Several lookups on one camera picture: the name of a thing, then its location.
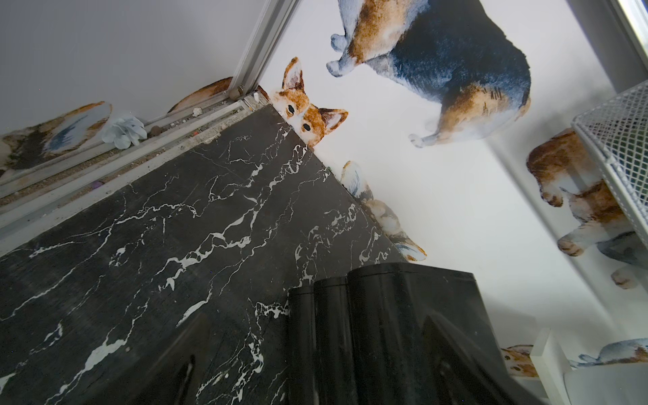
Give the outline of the black drawer cabinet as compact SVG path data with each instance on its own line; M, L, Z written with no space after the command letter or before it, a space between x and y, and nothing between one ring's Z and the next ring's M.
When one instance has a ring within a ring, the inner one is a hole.
M294 288L288 304L292 404L437 404L424 335L432 315L509 375L472 273L376 264Z

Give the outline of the white paper flower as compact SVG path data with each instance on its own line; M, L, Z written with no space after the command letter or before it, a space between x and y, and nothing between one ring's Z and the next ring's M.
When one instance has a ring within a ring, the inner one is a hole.
M131 146L138 146L148 138L144 124L135 116L123 115L111 121L102 133L101 140L112 144L119 150L127 150Z

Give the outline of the white tiered display stand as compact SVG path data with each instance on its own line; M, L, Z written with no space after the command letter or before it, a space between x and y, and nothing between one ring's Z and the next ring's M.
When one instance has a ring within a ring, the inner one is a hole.
M506 369L545 404L646 404L647 340L604 346L569 360L545 328L534 344L501 349Z

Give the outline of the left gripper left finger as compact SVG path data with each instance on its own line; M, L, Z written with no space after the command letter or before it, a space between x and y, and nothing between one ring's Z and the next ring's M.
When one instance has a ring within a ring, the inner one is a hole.
M207 367L209 319L188 317L123 383L122 404L194 404Z

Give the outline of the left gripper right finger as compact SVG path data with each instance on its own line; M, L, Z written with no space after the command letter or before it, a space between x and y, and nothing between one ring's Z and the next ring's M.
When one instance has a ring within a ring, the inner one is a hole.
M437 404L537 402L445 317L426 317L424 335Z

